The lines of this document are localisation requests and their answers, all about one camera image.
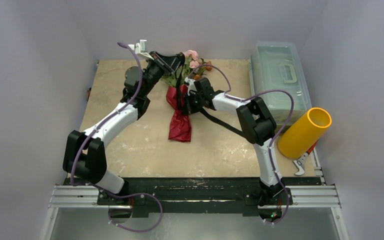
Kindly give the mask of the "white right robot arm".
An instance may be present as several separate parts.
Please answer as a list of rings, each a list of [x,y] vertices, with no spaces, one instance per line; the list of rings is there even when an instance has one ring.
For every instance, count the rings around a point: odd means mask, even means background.
[[[215,91],[210,81],[186,78],[187,92],[182,96],[182,114],[201,113],[207,119],[239,135],[253,145],[259,166],[260,199],[268,204],[280,198],[282,175],[278,171],[276,154],[273,149],[277,124],[261,97],[250,100],[225,95],[222,90]],[[210,115],[211,109],[232,114],[237,117],[240,129]]]

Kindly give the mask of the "black printed ribbon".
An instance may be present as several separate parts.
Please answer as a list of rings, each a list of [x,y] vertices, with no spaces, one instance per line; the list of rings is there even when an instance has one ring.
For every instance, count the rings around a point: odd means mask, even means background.
[[[227,82],[227,85],[228,85],[228,90],[225,90],[224,92],[227,92],[229,93],[231,90],[232,90],[232,86],[231,86],[231,83],[229,81],[229,79],[227,78],[226,74],[220,70],[218,67],[212,65],[212,64],[208,64],[208,63],[202,63],[200,64],[199,66],[196,66],[192,71],[191,71],[191,74],[192,73],[196,73],[200,68],[203,68],[203,67],[211,67],[213,69],[216,69],[219,73],[221,73],[221,75],[224,77],[225,81]],[[185,107],[186,107],[186,100],[187,98],[185,96],[182,95],[182,91],[181,91],[181,80],[179,78],[176,79],[176,85],[175,85],[175,99],[176,99],[176,107],[178,110],[183,110]],[[219,126],[222,126],[224,127],[225,129],[237,134],[238,136],[244,138],[244,134],[242,131],[240,131],[239,129],[227,124],[226,122],[210,115],[207,111],[205,111],[203,108],[200,108],[199,109],[199,112],[201,114],[203,114],[208,120],[210,120],[211,122],[219,125]]]

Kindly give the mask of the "red paper flower bouquet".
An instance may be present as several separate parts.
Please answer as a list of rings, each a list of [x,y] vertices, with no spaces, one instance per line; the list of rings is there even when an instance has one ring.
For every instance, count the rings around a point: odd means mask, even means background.
[[[205,61],[199,57],[195,50],[184,52],[185,63],[176,71],[174,76],[164,76],[162,81],[168,85],[166,93],[167,103],[174,109],[169,124],[168,139],[181,143],[189,143],[192,138],[192,125],[190,117],[183,114],[182,107],[185,104],[184,94],[187,93],[186,78],[199,80],[206,72],[212,71],[211,61]]]

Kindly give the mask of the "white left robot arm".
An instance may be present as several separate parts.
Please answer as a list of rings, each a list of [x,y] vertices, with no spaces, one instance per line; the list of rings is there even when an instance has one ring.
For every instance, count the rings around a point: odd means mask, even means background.
[[[126,127],[146,112],[148,94],[163,77],[174,75],[185,63],[185,55],[162,55],[150,52],[146,68],[132,66],[125,71],[124,89],[119,104],[106,117],[80,132],[73,130],[67,137],[62,168],[72,177],[88,181],[104,190],[118,205],[129,199],[129,184],[108,169],[106,147]]]

